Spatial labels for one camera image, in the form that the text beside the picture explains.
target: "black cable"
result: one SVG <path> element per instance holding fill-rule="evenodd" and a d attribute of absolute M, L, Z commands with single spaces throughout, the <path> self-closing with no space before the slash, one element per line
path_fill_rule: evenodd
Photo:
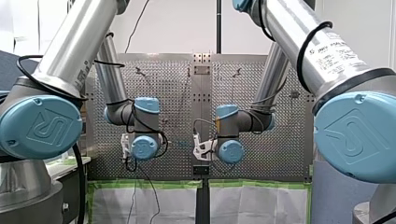
<path fill-rule="evenodd" d="M 308 89 L 308 86 L 306 85 L 305 81 L 304 81 L 304 77 L 303 77 L 303 61 L 304 61 L 304 55 L 306 52 L 306 49 L 308 48 L 309 43 L 312 41 L 312 39 L 315 37 L 315 34 L 324 29 L 324 28 L 332 28 L 332 22 L 330 21 L 324 21 L 323 23 L 321 23 L 317 28 L 315 28 L 314 30 L 312 30 L 308 36 L 306 37 L 306 40 L 304 41 L 304 43 L 301 45 L 300 51 L 298 53 L 298 57 L 297 57 L 297 77 L 298 80 L 300 81 L 301 85 L 304 87 L 304 89 L 308 92 L 311 92 Z"/>
<path fill-rule="evenodd" d="M 164 132 L 160 132 L 160 135 L 163 137 L 163 141 L 165 142 L 165 149 L 163 150 L 163 153 L 154 156 L 154 158 L 160 158 L 161 156 L 165 155 L 165 153 L 168 151 L 168 147 L 169 147 L 168 138 L 166 137 Z"/>
<path fill-rule="evenodd" d="M 134 159 L 134 169 L 131 169 L 131 167 L 129 167 L 129 162 L 128 159 L 125 160 L 125 168 L 127 171 L 134 173 L 137 169 L 137 160 Z"/>
<path fill-rule="evenodd" d="M 143 6 L 142 11 L 140 12 L 139 18 L 137 18 L 136 24 L 134 25 L 134 30 L 132 31 L 131 35 L 129 36 L 128 45 L 126 46 L 125 53 L 128 52 L 128 48 L 131 45 L 132 36 L 134 36 L 134 33 L 136 32 L 137 25 L 139 24 L 140 19 L 142 19 L 143 13 L 145 12 L 146 6 L 148 5 L 148 3 L 149 3 L 149 0 L 146 1 L 145 5 Z"/>
<path fill-rule="evenodd" d="M 73 96 L 69 93 L 63 92 L 63 91 L 58 91 L 55 88 L 52 88 L 51 86 L 41 83 L 40 81 L 38 81 L 37 79 L 35 79 L 28 71 L 26 71 L 26 69 L 23 68 L 21 62 L 27 59 L 32 59 L 32 58 L 43 58 L 43 55 L 25 55 L 25 56 L 21 56 L 18 58 L 17 60 L 17 67 L 18 69 L 24 74 L 26 75 L 31 81 L 33 81 L 37 86 L 39 86 L 40 88 L 42 88 L 45 91 L 48 91 L 49 93 L 55 94 L 55 95 L 60 95 L 66 99 L 70 99 L 70 100 L 76 100 L 76 101 L 87 101 L 88 99 L 85 97 L 82 98 L 78 98 L 76 96 Z"/>
<path fill-rule="evenodd" d="M 265 28 L 264 20 L 262 19 L 262 0 L 259 0 L 259 5 L 257 6 L 259 9 L 259 20 L 260 20 L 260 27 L 262 28 L 262 32 L 268 37 L 268 39 L 275 42 L 274 38 L 268 33 Z"/>
<path fill-rule="evenodd" d="M 132 204 L 131 208 L 129 209 L 128 221 L 126 224 L 129 224 L 129 220 L 131 219 L 132 209 L 134 208 L 134 196 L 136 195 L 136 175 L 134 176 L 134 194 L 132 194 Z"/>
<path fill-rule="evenodd" d="M 79 183 L 79 212 L 78 212 L 78 224 L 84 223 L 85 216 L 85 174 L 84 165 L 82 163 L 81 154 L 78 149 L 78 145 L 73 145 L 73 152 L 76 156 L 77 170 L 78 170 L 78 183 Z"/>
<path fill-rule="evenodd" d="M 131 113 L 129 114 L 129 116 L 128 116 L 128 120 L 126 121 L 126 132 L 127 133 L 134 133 L 134 129 L 132 130 L 132 131 L 130 131 L 130 129 L 129 129 L 129 127 L 130 127 L 130 124 L 131 124 L 131 119 L 132 119 L 132 116 L 133 116 L 133 114 L 134 114 L 134 100 L 131 100 L 131 99 L 128 99 L 129 101 L 131 101 Z M 122 109 L 122 112 L 121 112 L 121 119 L 123 119 L 123 109 Z"/>
<path fill-rule="evenodd" d="M 125 64 L 123 64 L 123 63 L 108 63 L 108 62 L 103 62 L 103 61 L 99 61 L 99 60 L 94 60 L 94 62 L 104 64 L 104 65 L 119 66 L 120 68 L 125 67 Z"/>
<path fill-rule="evenodd" d="M 149 176 L 146 174 L 146 172 L 142 169 L 142 167 L 140 165 L 137 165 L 137 167 L 139 168 L 139 170 L 143 173 L 143 175 L 146 177 L 146 179 L 148 180 L 148 182 L 150 183 L 152 189 L 154 190 L 154 195 L 155 195 L 155 201 L 157 202 L 157 208 L 158 208 L 158 212 L 156 214 L 154 214 L 154 216 L 151 217 L 151 220 L 149 221 L 149 224 L 152 224 L 152 220 L 154 220 L 154 218 L 156 216 L 158 216 L 161 213 L 161 207 L 160 207 L 160 202 L 158 201 L 158 195 L 157 195 L 157 190 L 155 190 L 154 185 L 151 182 L 151 179 L 149 178 Z"/>
<path fill-rule="evenodd" d="M 8 94 L 0 95 L 0 104 L 2 104 L 6 100 L 7 96 L 8 96 Z"/>
<path fill-rule="evenodd" d="M 381 217 L 379 220 L 377 220 L 373 224 L 383 224 L 386 223 L 387 221 L 390 221 L 391 219 L 396 218 L 396 211 L 389 213 L 388 215 Z"/>

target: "metal frame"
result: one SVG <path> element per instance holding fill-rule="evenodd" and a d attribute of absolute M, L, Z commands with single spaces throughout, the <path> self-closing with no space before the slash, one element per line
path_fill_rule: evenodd
<path fill-rule="evenodd" d="M 231 70 L 227 70 L 226 72 L 230 73 L 234 68 L 236 71 L 238 66 L 243 66 L 244 68 L 242 69 L 243 74 L 248 74 L 249 76 L 252 77 L 239 77 L 237 80 L 238 83 L 235 84 L 235 88 L 232 87 L 232 89 L 235 89 L 236 94 L 238 95 L 238 99 L 235 100 L 235 103 L 241 103 L 241 106 L 246 106 L 246 104 L 250 101 L 253 100 L 254 93 L 255 93 L 255 87 L 253 85 L 258 85 L 255 81 L 256 79 L 260 80 L 260 76 L 262 74 L 262 70 L 264 68 L 266 56 L 258 56 L 258 55 L 216 55 L 216 54 L 195 54 L 195 55 L 190 55 L 190 54 L 120 54 L 119 55 L 119 60 L 121 62 L 127 63 L 127 68 L 122 70 L 122 73 L 124 75 L 124 80 L 126 82 L 126 89 L 129 93 L 129 96 L 135 96 L 139 95 L 139 91 L 146 92 L 145 89 L 142 87 L 142 85 L 145 85 L 144 82 L 141 80 L 136 80 L 137 75 L 135 74 L 135 68 L 132 68 L 131 66 L 134 66 L 134 64 L 142 63 L 142 64 L 148 64 L 148 66 L 154 66 L 152 70 L 155 73 L 163 73 L 159 74 L 158 77 L 156 77 L 156 84 L 153 87 L 155 90 L 154 92 L 151 92 L 152 94 L 157 94 L 161 100 L 162 95 L 165 94 L 165 98 L 163 98 L 163 102 L 166 102 L 166 108 L 163 109 L 162 114 L 164 117 L 167 117 L 165 114 L 168 113 L 166 111 L 167 109 L 171 109 L 172 112 L 169 113 L 175 113 L 175 109 L 172 107 L 181 107 L 183 106 L 184 110 L 183 112 L 180 112 L 177 114 L 176 118 L 180 120 L 171 120 L 171 122 L 177 122 L 177 125 L 183 126 L 184 127 L 184 132 L 183 136 L 184 138 L 187 139 L 187 145 L 189 141 L 191 140 L 192 143 L 192 122 L 194 119 L 209 119 L 213 120 L 214 117 L 214 108 L 217 106 L 217 104 L 224 103 L 221 101 L 221 99 L 217 99 L 220 94 L 225 94 L 229 95 L 230 93 L 228 90 L 230 89 L 230 86 L 225 86 L 224 88 L 221 87 L 219 88 L 219 83 L 217 83 L 216 76 L 228 76 L 229 74 L 224 73 L 221 74 L 219 71 L 217 71 L 217 67 L 219 64 L 221 66 L 225 67 L 232 67 Z M 166 71 L 166 69 L 174 69 L 175 67 L 178 67 L 179 63 L 182 63 L 184 65 L 182 69 L 186 69 L 185 71 L 185 76 L 188 78 L 190 81 L 186 82 L 187 91 L 185 94 L 187 94 L 185 97 L 188 98 L 187 101 L 183 102 L 183 105 L 180 104 L 180 102 L 171 102 L 174 100 L 176 95 L 172 95 L 169 91 L 169 88 L 173 88 L 174 85 L 179 85 L 177 83 L 173 84 L 173 82 L 180 82 L 180 77 L 171 77 L 174 76 L 173 71 Z M 209 74 L 206 75 L 197 75 L 194 74 L 195 70 L 194 69 L 201 69 L 203 67 L 207 67 L 209 70 Z M 250 83 L 247 82 L 249 80 L 253 80 L 255 83 Z M 294 70 L 290 69 L 289 71 L 289 79 L 288 79 L 288 84 L 285 87 L 285 90 L 280 93 L 280 97 L 278 100 L 278 109 L 279 111 L 276 112 L 276 116 L 279 118 L 279 126 L 283 127 L 283 130 L 287 130 L 289 127 L 288 125 L 288 115 L 285 115 L 285 111 L 287 110 L 293 110 L 289 111 L 291 113 L 290 117 L 294 116 L 295 118 L 292 118 L 292 122 L 297 122 L 300 126 L 298 130 L 295 130 L 296 133 L 289 133 L 291 136 L 296 138 L 293 140 L 294 142 L 290 142 L 291 145 L 289 145 L 289 148 L 282 149 L 280 153 L 283 153 L 282 156 L 285 155 L 296 155 L 296 153 L 299 154 L 304 154 L 301 155 L 297 160 L 302 160 L 302 161 L 287 161 L 284 163 L 281 163 L 279 166 L 273 166 L 275 169 L 281 169 L 278 173 L 276 170 L 274 170 L 272 173 L 268 173 L 270 175 L 258 175 L 260 173 L 260 170 L 264 169 L 270 169 L 270 166 L 266 164 L 266 161 L 260 162 L 260 164 L 255 164 L 255 167 L 252 166 L 247 166 L 248 163 L 251 163 L 249 160 L 249 156 L 246 158 L 246 162 L 242 164 L 238 164 L 229 175 L 222 175 L 217 172 L 212 172 L 209 175 L 202 175 L 198 174 L 195 175 L 193 173 L 193 167 L 196 165 L 201 165 L 207 167 L 208 162 L 201 162 L 197 161 L 191 153 L 191 148 L 186 146 L 187 153 L 190 154 L 189 156 L 189 165 L 191 166 L 190 168 L 186 168 L 189 171 L 189 174 L 184 173 L 183 176 L 166 176 L 166 175 L 155 175 L 155 173 L 158 171 L 159 168 L 152 170 L 150 173 L 152 175 L 152 178 L 154 179 L 161 179 L 161 180 L 179 180 L 179 179 L 206 179 L 206 178 L 251 178 L 251 179 L 264 179 L 264 180 L 277 180 L 277 181 L 310 181 L 310 175 L 309 175 L 309 167 L 312 163 L 312 157 L 313 157 L 313 117 L 311 113 L 311 106 L 313 104 L 312 100 L 314 98 L 312 97 L 311 94 L 306 93 L 302 87 L 299 85 L 297 77 L 295 76 Z M 248 89 L 243 88 L 244 85 L 252 85 Z M 92 71 L 88 77 L 87 81 L 87 97 L 89 97 L 89 101 L 86 103 L 87 104 L 87 149 L 88 149 L 88 154 L 89 156 L 93 157 L 93 160 L 95 159 L 102 160 L 101 159 L 101 153 L 97 150 L 98 148 L 98 143 L 95 142 L 94 140 L 94 132 L 96 126 L 97 129 L 106 129 L 107 132 L 118 132 L 122 133 L 124 132 L 124 127 L 114 127 L 105 124 L 102 118 L 102 111 L 100 109 L 98 110 L 97 106 L 102 106 L 104 105 L 96 105 L 99 102 L 99 98 L 103 99 L 103 95 L 100 95 L 100 91 L 98 90 L 98 81 L 97 78 L 95 77 L 94 71 Z M 297 90 L 300 94 L 298 99 L 289 99 L 288 96 L 290 95 L 290 90 Z M 289 108 L 288 104 L 289 101 L 294 101 L 295 102 L 295 107 L 294 108 Z M 198 123 L 198 131 L 201 134 L 202 140 L 205 141 L 210 137 L 210 134 L 213 133 L 213 128 L 210 127 L 210 125 Z M 271 131 L 269 133 L 265 133 L 262 136 L 253 136 L 251 133 L 241 133 L 241 140 L 242 142 L 244 141 L 255 141 L 257 142 L 259 139 L 264 139 L 264 138 L 273 138 L 275 131 Z M 288 136 L 286 135 L 280 135 L 278 138 L 287 138 Z M 267 146 L 265 144 L 269 144 L 269 142 L 262 141 L 264 145 L 262 145 L 263 148 L 262 150 L 268 150 Z M 271 144 L 282 144 L 279 142 L 279 140 L 276 140 L 275 142 L 271 142 Z M 298 152 L 294 152 L 296 150 L 295 147 L 300 147 L 301 145 L 304 145 L 304 148 L 298 149 Z M 255 145 L 254 146 L 256 151 L 252 150 L 252 148 L 247 150 L 248 153 L 258 153 L 260 152 L 260 149 L 257 147 L 260 147 L 260 145 Z M 279 148 L 273 148 L 271 150 L 271 153 L 277 153 L 277 150 Z M 119 161 L 119 158 L 113 158 L 112 161 L 113 165 L 115 162 Z M 161 162 L 158 165 L 165 165 L 165 164 L 172 164 L 177 166 L 176 162 L 178 162 L 177 158 L 161 158 L 163 162 Z M 158 161 L 149 161 L 145 162 L 143 165 L 147 165 L 149 167 L 151 164 L 155 162 L 160 162 Z M 288 175 L 287 172 L 291 171 L 294 169 L 292 165 L 295 165 L 296 167 L 298 166 L 299 172 L 293 173 L 291 175 Z M 219 164 L 220 168 L 227 169 L 227 166 Z M 109 167 L 94 167 L 94 169 L 108 169 Z M 99 175 L 92 175 L 92 171 L 90 171 L 90 178 L 95 178 L 95 179 L 112 179 L 112 178 L 131 178 L 134 177 L 134 175 L 128 174 L 125 171 L 122 170 L 123 167 L 119 166 L 117 171 L 116 169 L 113 168 L 112 171 L 106 171 L 102 172 L 102 176 Z M 118 174 L 114 175 L 108 175 L 111 172 L 119 172 Z"/>
<path fill-rule="evenodd" d="M 283 175 L 288 171 L 287 166 L 289 163 L 293 163 L 292 161 L 287 161 L 282 166 L 275 166 L 277 168 L 282 168 L 284 170 L 279 171 L 279 175 L 273 176 L 265 176 L 265 175 L 257 175 L 258 173 L 263 173 L 263 169 L 268 169 L 269 166 L 265 166 L 265 161 L 262 161 L 260 164 L 262 166 L 246 166 L 245 163 L 238 164 L 233 170 L 233 173 L 230 175 L 222 175 L 220 173 L 211 171 L 210 162 L 202 162 L 196 160 L 192 155 L 192 123 L 194 119 L 208 119 L 213 120 L 213 116 L 215 113 L 215 107 L 218 106 L 217 103 L 224 103 L 219 99 L 219 94 L 226 94 L 226 98 L 229 97 L 229 92 L 227 92 L 230 87 L 225 86 L 224 88 L 219 88 L 219 81 L 217 78 L 221 80 L 227 79 L 226 76 L 230 75 L 230 71 L 237 70 L 238 66 L 243 66 L 244 68 L 240 70 L 241 74 L 249 73 L 252 77 L 239 77 L 238 82 L 235 82 L 231 89 L 235 89 L 235 103 L 242 103 L 241 106 L 246 106 L 247 102 L 250 102 L 254 98 L 254 94 L 256 90 L 254 89 L 254 85 L 259 86 L 259 83 L 255 81 L 256 79 L 260 80 L 262 71 L 264 68 L 266 56 L 257 56 L 257 55 L 216 55 L 216 54 L 120 54 L 119 60 L 122 63 L 126 63 L 127 67 L 123 69 L 121 72 L 123 73 L 125 86 L 128 92 L 129 97 L 141 95 L 142 92 L 147 93 L 147 89 L 145 89 L 146 83 L 137 77 L 137 73 L 145 73 L 144 69 L 136 69 L 132 66 L 136 64 L 142 64 L 149 68 L 152 67 L 152 70 L 148 69 L 149 73 L 158 73 L 159 75 L 155 79 L 155 84 L 153 87 L 153 91 L 150 91 L 149 94 L 155 94 L 156 97 L 160 98 L 162 101 L 162 119 L 167 117 L 167 113 L 175 113 L 175 109 L 173 107 L 178 108 L 177 119 L 172 119 L 170 122 L 177 122 L 177 124 L 181 124 L 184 127 L 185 135 L 180 136 L 174 134 L 175 137 L 183 139 L 191 140 L 191 147 L 184 147 L 187 150 L 186 153 L 189 153 L 189 163 L 190 167 L 187 167 L 188 175 L 183 176 L 166 176 L 166 175 L 156 175 L 156 172 L 159 172 L 160 169 L 169 169 L 169 165 L 177 166 L 177 163 L 180 162 L 178 158 L 172 158 L 176 156 L 175 154 L 171 154 L 170 157 L 163 157 L 157 159 L 158 161 L 148 161 L 142 163 L 142 166 L 145 169 L 149 167 L 155 167 L 152 170 L 148 171 L 148 174 L 152 179 L 157 180 L 180 180 L 180 179 L 200 179 L 203 181 L 203 185 L 200 189 L 197 190 L 197 206 L 196 206 L 196 223 L 201 224 L 210 223 L 210 188 L 208 184 L 208 180 L 210 178 L 251 178 L 251 179 L 270 179 L 270 180 L 278 180 L 278 181 L 288 181 L 288 182 L 310 182 L 311 177 L 309 174 L 309 167 L 312 164 L 313 160 L 313 116 L 311 113 L 311 108 L 313 104 L 314 97 L 311 94 L 306 93 L 303 88 L 300 86 L 298 79 L 295 75 L 294 70 L 289 69 L 289 80 L 283 90 L 280 93 L 280 97 L 278 100 L 278 109 L 277 116 L 279 117 L 278 125 L 282 127 L 282 125 L 288 125 L 288 122 L 291 120 L 292 122 L 297 122 L 300 124 L 299 129 L 296 132 L 302 131 L 302 133 L 290 133 L 297 140 L 298 143 L 296 145 L 295 142 L 291 143 L 290 150 L 294 150 L 295 146 L 304 145 L 304 148 L 299 148 L 298 153 L 304 154 L 302 157 L 302 161 L 298 161 L 296 164 L 300 167 L 298 169 L 302 170 L 298 175 Z M 226 73 L 222 73 L 219 69 L 220 67 L 231 67 L 232 69 L 225 69 Z M 186 78 L 185 86 L 180 88 L 180 79 L 181 77 Z M 254 83 L 247 82 L 247 80 L 252 79 Z M 243 85 L 250 85 L 247 89 L 241 88 Z M 291 91 L 296 90 L 299 92 L 298 99 L 291 99 L 291 102 L 296 101 L 297 106 L 295 108 L 288 107 L 289 94 L 291 95 Z M 183 91 L 181 94 L 172 95 L 173 91 Z M 110 161 L 109 166 L 100 167 L 98 163 L 95 165 L 95 160 L 102 160 L 103 151 L 98 150 L 99 147 L 103 147 L 103 143 L 95 142 L 95 132 L 98 130 L 95 129 L 106 129 L 106 134 L 114 133 L 117 138 L 117 143 L 120 140 L 120 134 L 125 132 L 124 127 L 114 127 L 109 124 L 105 124 L 102 118 L 101 108 L 104 105 L 99 105 L 104 103 L 104 96 L 101 95 L 99 82 L 97 77 L 95 76 L 95 72 L 91 71 L 86 84 L 86 92 L 89 101 L 86 103 L 87 106 L 87 151 L 88 155 L 93 158 L 93 162 L 91 164 L 91 169 L 89 169 L 89 178 L 94 179 L 114 179 L 116 178 L 144 178 L 142 174 L 139 172 L 136 175 L 128 174 L 124 171 L 124 167 L 121 166 L 121 162 L 118 157 L 114 157 L 114 155 L 121 155 L 121 147 L 117 148 L 117 146 L 112 147 L 108 146 L 108 150 L 116 150 L 115 154 L 112 154 L 112 158 L 107 158 L 106 160 Z M 175 97 L 180 95 L 184 95 L 187 100 L 176 100 Z M 245 101 L 239 102 L 241 98 L 247 97 Z M 293 118 L 291 115 L 285 117 L 285 111 L 290 110 L 291 115 L 296 115 Z M 213 127 L 210 125 L 206 125 L 203 123 L 197 124 L 197 129 L 201 134 L 202 141 L 207 140 L 214 133 Z M 290 129 L 290 127 L 285 126 L 284 130 Z M 263 138 L 271 138 L 273 135 L 271 133 L 265 133 L 263 136 L 258 136 L 259 139 Z M 251 133 L 241 133 L 242 141 L 258 141 L 258 138 L 251 139 Z M 287 138 L 286 135 L 280 135 L 278 138 Z M 247 153 L 257 153 L 254 150 L 247 150 Z M 287 150 L 280 151 L 283 153 L 281 156 L 285 156 L 285 153 L 288 153 Z M 111 171 L 104 171 L 100 175 L 93 174 L 94 169 L 109 169 L 113 168 Z M 243 173 L 244 169 L 250 169 L 251 173 Z M 117 175 L 110 174 L 111 172 L 119 172 Z"/>

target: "pegboard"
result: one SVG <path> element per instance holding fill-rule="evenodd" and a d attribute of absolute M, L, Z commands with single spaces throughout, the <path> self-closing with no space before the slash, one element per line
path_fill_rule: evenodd
<path fill-rule="evenodd" d="M 160 126 L 170 144 L 168 152 L 160 159 L 142 162 L 150 178 L 159 180 L 193 179 L 191 76 L 197 62 L 192 55 L 180 54 L 121 54 L 126 64 L 121 70 L 128 96 L 155 96 L 161 102 Z M 265 56 L 212 55 L 210 62 L 212 88 L 212 113 L 223 104 L 237 104 L 248 108 L 259 87 Z M 239 69 L 239 76 L 233 75 Z M 276 127 L 262 135 L 241 133 L 240 140 L 246 150 L 245 158 L 235 168 L 223 175 L 214 171 L 210 178 L 250 178 L 280 181 L 305 181 L 312 162 L 312 126 L 310 95 L 300 87 L 293 70 L 279 94 L 276 107 Z M 88 116 L 92 137 L 92 164 L 89 179 L 132 178 L 121 163 L 120 137 L 125 127 L 107 124 L 103 119 L 105 99 L 97 77 L 89 79 L 91 88 Z M 299 98 L 290 98 L 298 91 Z M 229 167 L 216 162 L 221 170 Z"/>
<path fill-rule="evenodd" d="M 160 128 L 169 139 L 169 150 L 156 160 L 139 162 L 152 179 L 191 179 L 191 55 L 125 54 L 120 62 L 128 97 L 155 96 L 160 101 Z M 121 163 L 120 138 L 125 127 L 108 124 L 103 119 L 106 103 L 97 77 L 91 79 L 93 98 L 89 116 L 92 120 L 93 160 L 89 179 L 131 178 Z"/>
<path fill-rule="evenodd" d="M 213 55 L 212 64 L 213 105 L 235 104 L 248 109 L 260 86 L 264 57 Z M 260 135 L 240 133 L 246 151 L 244 159 L 234 168 L 214 161 L 220 172 L 211 169 L 211 178 L 309 181 L 313 150 L 311 96 L 301 87 L 295 71 L 287 71 L 286 85 L 277 96 L 275 128 Z M 292 92 L 299 92 L 299 97 L 292 98 Z"/>

